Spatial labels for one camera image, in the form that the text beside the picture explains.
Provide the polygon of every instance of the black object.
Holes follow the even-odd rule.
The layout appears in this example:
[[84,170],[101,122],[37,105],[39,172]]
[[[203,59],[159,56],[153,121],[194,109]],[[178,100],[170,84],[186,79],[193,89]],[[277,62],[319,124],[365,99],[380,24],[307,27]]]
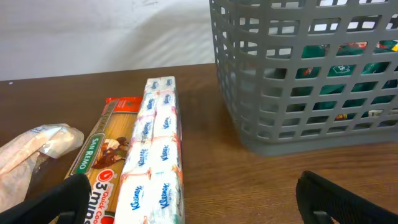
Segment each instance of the black object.
[[398,215],[389,212],[310,171],[296,186],[298,210],[305,224],[393,224]]
[[75,174],[51,190],[0,213],[0,224],[47,224],[57,215],[57,224],[81,224],[86,217],[90,193],[86,175]]

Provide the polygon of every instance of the white plastic bag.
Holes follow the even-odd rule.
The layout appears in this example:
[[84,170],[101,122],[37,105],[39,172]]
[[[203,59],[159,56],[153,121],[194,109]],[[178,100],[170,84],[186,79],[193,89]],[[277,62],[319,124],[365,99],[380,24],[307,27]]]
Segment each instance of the white plastic bag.
[[39,152],[57,159],[79,148],[83,138],[81,131],[67,124],[48,124],[0,147],[0,212],[24,200]]

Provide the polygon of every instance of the wooden table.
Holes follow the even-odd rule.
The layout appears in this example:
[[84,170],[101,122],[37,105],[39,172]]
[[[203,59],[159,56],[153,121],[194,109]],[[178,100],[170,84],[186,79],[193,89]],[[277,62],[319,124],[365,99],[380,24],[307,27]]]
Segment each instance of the wooden table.
[[[147,78],[174,75],[187,223],[302,223],[295,185],[304,170],[398,213],[398,143],[258,156],[238,141],[215,73],[209,64],[0,82],[0,145],[42,124],[67,123],[87,136],[106,97],[142,95]],[[27,197],[61,182],[77,153],[50,161]]]

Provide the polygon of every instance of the gray plastic basket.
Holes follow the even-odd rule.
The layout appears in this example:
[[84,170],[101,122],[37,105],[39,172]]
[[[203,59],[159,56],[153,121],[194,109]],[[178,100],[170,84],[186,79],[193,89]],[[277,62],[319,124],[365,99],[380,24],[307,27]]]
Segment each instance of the gray plastic basket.
[[[245,146],[277,155],[398,139],[398,88],[385,88],[398,79],[398,52],[374,52],[379,41],[398,39],[398,1],[372,1],[210,0],[218,83]],[[367,42],[361,54],[336,56],[358,42]],[[314,45],[327,47],[326,55],[302,58]],[[378,62],[387,68],[362,74]],[[301,68],[320,72],[297,78]],[[331,69],[353,71],[329,77]],[[363,83],[372,89],[352,91]],[[320,94],[332,85],[344,88]],[[296,95],[302,88],[308,95]],[[380,96],[389,102],[375,103]],[[318,110],[322,102],[332,106]]]

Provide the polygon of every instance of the kleenex tissue pack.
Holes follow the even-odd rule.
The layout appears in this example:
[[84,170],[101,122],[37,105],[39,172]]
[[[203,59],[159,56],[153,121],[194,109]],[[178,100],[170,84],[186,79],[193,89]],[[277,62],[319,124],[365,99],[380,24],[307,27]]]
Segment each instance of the kleenex tissue pack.
[[174,77],[148,79],[121,175],[115,224],[181,224],[181,124]]

